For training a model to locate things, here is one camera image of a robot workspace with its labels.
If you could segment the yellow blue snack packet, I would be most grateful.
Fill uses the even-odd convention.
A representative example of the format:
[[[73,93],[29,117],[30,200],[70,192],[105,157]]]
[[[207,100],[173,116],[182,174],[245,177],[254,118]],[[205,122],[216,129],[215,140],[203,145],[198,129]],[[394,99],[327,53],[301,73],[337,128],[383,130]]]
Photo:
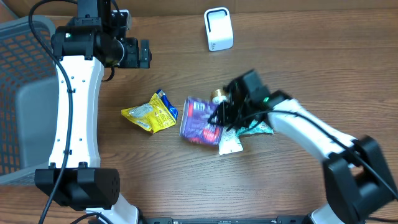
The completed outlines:
[[[123,109],[121,115],[146,131],[157,133],[176,124],[178,110],[168,100],[165,92],[159,89],[148,103]]]

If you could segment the white tube with gold cap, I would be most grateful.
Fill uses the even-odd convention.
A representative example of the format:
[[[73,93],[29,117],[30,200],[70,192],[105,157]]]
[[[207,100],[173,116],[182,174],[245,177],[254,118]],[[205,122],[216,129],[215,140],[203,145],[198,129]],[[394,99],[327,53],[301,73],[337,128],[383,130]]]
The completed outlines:
[[[211,93],[211,100],[214,104],[219,105],[220,103],[227,101],[227,94],[222,89],[217,89]],[[243,151],[241,141],[236,135],[235,129],[230,129],[226,126],[223,127],[219,146],[219,155],[231,154],[235,152]]]

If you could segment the purple Carefree pad pack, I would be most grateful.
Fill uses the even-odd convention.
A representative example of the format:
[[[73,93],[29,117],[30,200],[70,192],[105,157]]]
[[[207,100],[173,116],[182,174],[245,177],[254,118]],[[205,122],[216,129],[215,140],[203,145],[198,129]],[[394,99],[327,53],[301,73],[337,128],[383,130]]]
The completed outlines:
[[[218,145],[223,128],[208,122],[217,106],[208,100],[189,96],[184,102],[180,136],[198,144]]]

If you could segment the teal wet wipes pack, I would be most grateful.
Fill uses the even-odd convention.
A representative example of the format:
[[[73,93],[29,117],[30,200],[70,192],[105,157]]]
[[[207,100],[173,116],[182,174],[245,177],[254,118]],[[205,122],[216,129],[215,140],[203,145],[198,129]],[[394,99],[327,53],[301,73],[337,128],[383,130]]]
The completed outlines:
[[[273,134],[273,129],[266,124],[264,121],[253,120],[248,128],[240,128],[236,131],[237,137],[242,135],[253,135],[253,134]]]

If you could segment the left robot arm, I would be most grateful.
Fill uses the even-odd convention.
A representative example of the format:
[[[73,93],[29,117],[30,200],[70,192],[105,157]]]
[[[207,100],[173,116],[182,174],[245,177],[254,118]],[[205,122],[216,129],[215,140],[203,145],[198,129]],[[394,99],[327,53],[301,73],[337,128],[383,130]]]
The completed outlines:
[[[103,168],[98,150],[98,98],[106,68],[149,68],[148,40],[128,38],[128,10],[115,1],[77,1],[78,14],[56,29],[45,51],[58,77],[55,141],[35,185],[49,202],[100,223],[144,223],[121,194],[119,172]]]

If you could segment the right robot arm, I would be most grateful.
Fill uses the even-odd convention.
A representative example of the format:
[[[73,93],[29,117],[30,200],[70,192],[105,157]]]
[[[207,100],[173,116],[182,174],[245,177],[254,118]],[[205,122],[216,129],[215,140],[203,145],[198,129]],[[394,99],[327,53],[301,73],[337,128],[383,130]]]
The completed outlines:
[[[397,186],[375,139],[357,139],[329,126],[285,92],[270,92],[255,70],[215,90],[211,100],[218,106],[210,124],[250,130],[253,121],[265,122],[320,162],[327,203],[302,223],[366,223],[397,200]]]

